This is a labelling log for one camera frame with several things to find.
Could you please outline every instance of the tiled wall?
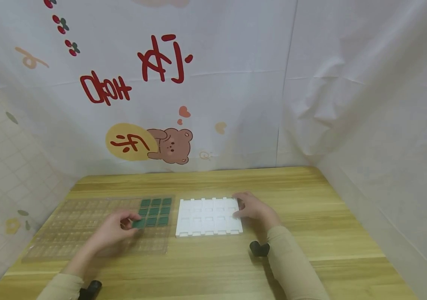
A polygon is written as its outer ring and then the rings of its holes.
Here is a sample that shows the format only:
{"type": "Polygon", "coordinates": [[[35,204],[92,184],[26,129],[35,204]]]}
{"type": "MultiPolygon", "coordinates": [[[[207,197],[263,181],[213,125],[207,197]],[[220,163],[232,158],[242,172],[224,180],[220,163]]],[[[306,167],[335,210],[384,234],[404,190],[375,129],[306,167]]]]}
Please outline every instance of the tiled wall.
{"type": "Polygon", "coordinates": [[[65,179],[0,100],[0,278],[68,192],[65,179]]]}

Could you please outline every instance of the clear plastic tray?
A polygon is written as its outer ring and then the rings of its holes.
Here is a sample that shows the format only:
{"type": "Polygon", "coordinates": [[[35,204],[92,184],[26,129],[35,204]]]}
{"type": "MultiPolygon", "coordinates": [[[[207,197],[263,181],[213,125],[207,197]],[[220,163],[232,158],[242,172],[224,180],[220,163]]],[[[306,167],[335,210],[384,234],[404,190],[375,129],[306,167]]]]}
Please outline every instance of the clear plastic tray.
{"type": "Polygon", "coordinates": [[[34,237],[22,262],[71,259],[105,217],[121,208],[135,212],[142,210],[142,217],[150,222],[139,224],[142,230],[138,239],[109,247],[99,253],[99,256],[164,254],[168,249],[174,203],[172,195],[67,200],[34,237]]]}

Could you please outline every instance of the white curtain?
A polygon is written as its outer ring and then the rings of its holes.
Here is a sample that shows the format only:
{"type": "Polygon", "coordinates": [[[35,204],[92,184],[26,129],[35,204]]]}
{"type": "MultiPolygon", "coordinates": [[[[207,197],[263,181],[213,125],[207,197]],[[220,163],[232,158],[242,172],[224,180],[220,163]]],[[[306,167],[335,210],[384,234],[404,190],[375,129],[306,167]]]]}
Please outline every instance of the white curtain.
{"type": "Polygon", "coordinates": [[[427,299],[427,0],[0,1],[0,96],[77,178],[316,165],[427,299]]]}

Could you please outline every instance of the black object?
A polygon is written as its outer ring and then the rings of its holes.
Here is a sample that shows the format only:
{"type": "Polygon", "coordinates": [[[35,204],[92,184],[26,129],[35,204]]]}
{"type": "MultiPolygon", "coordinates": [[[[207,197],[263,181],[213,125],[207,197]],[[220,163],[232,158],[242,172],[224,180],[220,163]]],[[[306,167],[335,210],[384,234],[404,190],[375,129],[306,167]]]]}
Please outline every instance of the black object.
{"type": "Polygon", "coordinates": [[[270,245],[268,243],[260,245],[256,240],[250,243],[250,250],[255,257],[266,257],[270,251],[270,245]]]}
{"type": "Polygon", "coordinates": [[[101,288],[102,282],[98,280],[90,282],[87,288],[80,289],[80,296],[78,297],[78,300],[94,300],[101,288]]]}

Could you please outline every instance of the white foam board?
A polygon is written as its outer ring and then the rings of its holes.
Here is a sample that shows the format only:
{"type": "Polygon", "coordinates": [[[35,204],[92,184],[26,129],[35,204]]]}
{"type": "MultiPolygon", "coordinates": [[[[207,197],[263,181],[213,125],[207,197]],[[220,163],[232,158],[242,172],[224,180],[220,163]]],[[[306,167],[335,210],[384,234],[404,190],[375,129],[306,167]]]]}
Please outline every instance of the white foam board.
{"type": "Polygon", "coordinates": [[[233,218],[238,202],[233,198],[180,199],[176,237],[240,234],[242,221],[233,218]]]}

